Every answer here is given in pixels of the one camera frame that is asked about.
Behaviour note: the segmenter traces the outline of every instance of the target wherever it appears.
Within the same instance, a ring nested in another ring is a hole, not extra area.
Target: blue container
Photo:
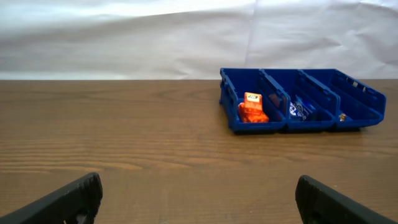
[[[386,96],[336,69],[305,69],[340,96],[337,128],[366,127],[380,123],[386,110]],[[339,115],[346,114],[345,121]]]
[[[220,75],[220,103],[228,126],[236,133],[365,127],[384,118],[383,94],[334,69],[222,68]],[[244,123],[239,117],[238,105],[245,92],[262,95],[268,123]],[[289,105],[296,95],[316,108],[316,119],[292,119]],[[345,121],[340,121],[341,113],[347,115]]]

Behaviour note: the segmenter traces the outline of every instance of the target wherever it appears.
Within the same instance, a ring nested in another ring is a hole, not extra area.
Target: wooden table
[[[0,216],[98,172],[103,223],[301,223],[302,174],[398,221],[398,80],[360,132],[236,136],[219,81],[0,82]]]

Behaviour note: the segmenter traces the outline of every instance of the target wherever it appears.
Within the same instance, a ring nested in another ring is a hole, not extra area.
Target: white sheet
[[[398,78],[398,1],[0,2],[2,79],[219,79],[220,67]]]

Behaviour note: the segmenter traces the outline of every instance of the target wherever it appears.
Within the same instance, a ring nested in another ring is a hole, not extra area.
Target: blue snack packet
[[[317,120],[317,109],[307,100],[303,100],[301,97],[296,95],[294,106],[297,108],[298,113],[301,114],[303,121]]]
[[[290,102],[290,118],[296,121],[302,121],[302,115],[299,113],[297,108]]]

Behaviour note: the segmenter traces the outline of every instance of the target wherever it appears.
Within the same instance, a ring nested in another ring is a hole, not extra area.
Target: black object
[[[304,224],[396,224],[307,175],[298,180],[296,202]]]
[[[93,224],[102,199],[101,180],[90,173],[0,218],[0,224]],[[304,224],[397,224],[315,179],[298,180],[296,202]]]
[[[0,218],[1,224],[93,224],[102,199],[97,173],[72,183]]]

